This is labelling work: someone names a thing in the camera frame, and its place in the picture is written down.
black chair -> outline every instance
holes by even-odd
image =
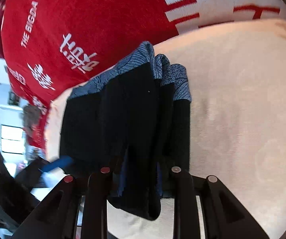
[[[14,232],[39,201],[9,174],[3,161],[0,153],[0,228]]]

